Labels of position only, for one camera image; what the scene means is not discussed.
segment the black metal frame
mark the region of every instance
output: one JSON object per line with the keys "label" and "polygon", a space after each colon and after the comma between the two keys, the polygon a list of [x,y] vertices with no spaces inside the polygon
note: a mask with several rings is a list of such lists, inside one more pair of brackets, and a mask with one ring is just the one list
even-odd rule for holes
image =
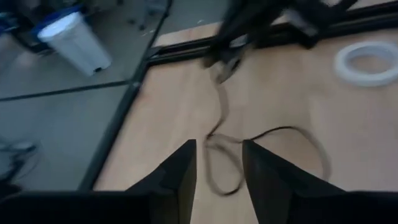
{"label": "black metal frame", "polygon": [[[162,18],[142,61],[136,70],[127,92],[124,94],[118,109],[108,126],[104,138],[99,145],[96,155],[92,159],[80,190],[92,190],[106,159],[112,150],[113,144],[123,126],[124,119],[128,114],[134,99],[139,94],[144,82],[146,72],[151,66],[166,63],[181,62],[204,56],[206,48],[210,45],[213,37],[182,42],[162,47],[151,47],[157,38],[165,16]],[[377,4],[360,9],[353,9],[346,13],[340,22],[333,24],[324,34],[322,39],[341,37],[345,35],[370,32],[380,29],[391,29],[398,27],[398,1]],[[289,24],[278,24],[271,28],[271,33],[266,39],[260,41],[259,49],[275,47],[296,43],[297,39]]]}

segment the wooden table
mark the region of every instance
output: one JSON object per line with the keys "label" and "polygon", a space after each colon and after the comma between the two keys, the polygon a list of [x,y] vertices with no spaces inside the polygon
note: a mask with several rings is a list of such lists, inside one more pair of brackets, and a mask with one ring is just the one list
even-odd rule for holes
{"label": "wooden table", "polygon": [[[157,44],[208,37],[217,26],[163,35]],[[398,43],[398,30],[324,40],[312,50],[287,45],[254,51],[224,84],[231,114],[220,132],[248,138],[276,126],[297,125],[322,144],[330,170],[323,170],[318,151],[293,131],[279,131],[257,143],[317,176],[330,172],[328,180],[342,189],[398,190],[398,82],[361,88],[340,80],[333,69],[340,49],[364,40]],[[197,139],[191,223],[257,223],[246,186],[221,198],[205,182],[201,142],[219,115],[216,91],[199,60],[152,67],[96,190],[127,189],[187,139]],[[240,156],[240,146],[231,148]],[[237,173],[221,155],[213,153],[212,158],[216,180],[230,189]]]}

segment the black cable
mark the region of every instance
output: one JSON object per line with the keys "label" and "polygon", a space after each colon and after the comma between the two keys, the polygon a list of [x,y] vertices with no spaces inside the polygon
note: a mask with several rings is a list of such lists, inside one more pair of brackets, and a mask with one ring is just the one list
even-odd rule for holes
{"label": "black cable", "polygon": [[[27,161],[28,161],[30,158],[32,158],[32,157],[34,157],[35,155],[38,154],[38,152],[39,152],[39,147],[38,147],[37,145],[34,145],[33,148],[32,148],[32,149],[29,149],[29,150],[27,150],[27,149],[14,149],[13,146],[12,146],[12,144],[9,144],[5,149],[0,150],[0,152],[6,152],[6,153],[12,153],[12,154],[14,154],[14,155],[12,156],[12,159],[11,159],[12,161],[11,161],[11,162],[12,162],[12,163],[15,162],[15,161],[13,161],[13,159],[22,160],[23,163],[24,163],[24,165],[23,165],[23,167],[24,167],[24,166],[26,165]],[[39,161],[40,161],[40,157],[37,156],[37,159],[36,159],[35,164],[34,164],[28,171],[26,171],[26,172],[25,172],[24,174],[22,174],[22,175],[16,174],[15,177],[13,177],[12,179],[13,179],[13,180],[19,180],[19,179],[21,179],[21,178],[27,176],[28,174],[30,174],[30,173],[37,167],[37,165],[39,164]],[[5,175],[8,175],[8,173],[9,173],[9,171],[7,171],[7,172],[1,174],[0,177],[3,177],[3,176],[5,176]]]}
{"label": "black cable", "polygon": [[36,153],[32,154],[31,156],[29,156],[28,158],[25,159],[25,164],[26,164],[26,162],[30,158],[32,158],[34,155],[37,155],[36,162],[34,163],[34,165],[28,171],[26,171],[24,174],[17,175],[17,177],[15,177],[14,180],[20,180],[20,179],[26,177],[27,175],[29,175],[34,169],[36,169],[36,167],[38,166],[38,164],[40,162],[40,155],[39,155],[39,150],[37,148],[35,149],[35,152]]}
{"label": "black cable", "polygon": [[[235,193],[237,193],[243,186],[244,183],[244,172],[243,172],[243,167],[241,165],[241,161],[238,156],[236,156],[233,152],[227,149],[220,140],[223,140],[224,142],[229,142],[232,144],[242,144],[243,139],[238,139],[234,138],[231,136],[227,136],[225,134],[219,134],[215,133],[217,129],[226,121],[228,115],[229,115],[229,103],[228,103],[228,96],[226,93],[225,88],[222,86],[222,84],[219,82],[219,77],[213,77],[212,82],[215,85],[215,89],[218,94],[218,99],[220,103],[220,118],[215,124],[215,126],[211,129],[211,131],[205,136],[205,140],[203,142],[203,157],[205,161],[205,174],[206,174],[206,181],[210,187],[210,189],[217,195],[219,196],[230,196]],[[296,126],[279,126],[276,128],[269,129],[267,131],[264,131],[261,134],[258,134],[257,136],[254,136],[252,138],[249,138],[248,140],[257,140],[263,137],[266,137],[268,134],[273,133],[274,131],[282,130],[282,129],[292,129],[295,131],[298,131],[305,139],[307,139],[315,148],[318,149],[319,155],[322,162],[323,166],[323,179],[326,180],[328,178],[328,171],[329,169],[326,167],[326,161],[324,158],[324,155],[320,148],[318,147],[318,144],[316,140],[304,129],[298,128]],[[219,151],[220,153],[224,154],[232,163],[232,165],[236,168],[236,170],[239,173],[239,182],[237,186],[233,190],[230,191],[225,191],[222,190],[217,183],[214,180],[211,168],[211,161],[210,161],[210,150],[216,150]]]}

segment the tape roll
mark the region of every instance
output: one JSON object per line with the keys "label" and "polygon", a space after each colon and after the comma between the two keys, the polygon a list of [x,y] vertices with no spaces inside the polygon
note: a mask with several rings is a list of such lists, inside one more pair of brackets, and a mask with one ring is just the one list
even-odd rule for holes
{"label": "tape roll", "polygon": [[[375,56],[391,63],[391,69],[370,74],[355,69],[350,60],[359,56]],[[387,42],[360,42],[341,49],[335,57],[337,75],[348,83],[358,86],[387,85],[398,78],[398,47]]]}

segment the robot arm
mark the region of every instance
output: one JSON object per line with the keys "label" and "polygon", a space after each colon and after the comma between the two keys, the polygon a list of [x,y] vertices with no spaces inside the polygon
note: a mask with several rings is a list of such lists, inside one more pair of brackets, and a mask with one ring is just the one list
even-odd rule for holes
{"label": "robot arm", "polygon": [[341,0],[329,6],[319,0],[234,0],[203,64],[206,68],[216,62],[228,65],[234,59],[234,70],[240,63],[237,58],[245,51],[245,46],[256,46],[282,13],[288,17],[299,44],[309,49],[356,1]]}

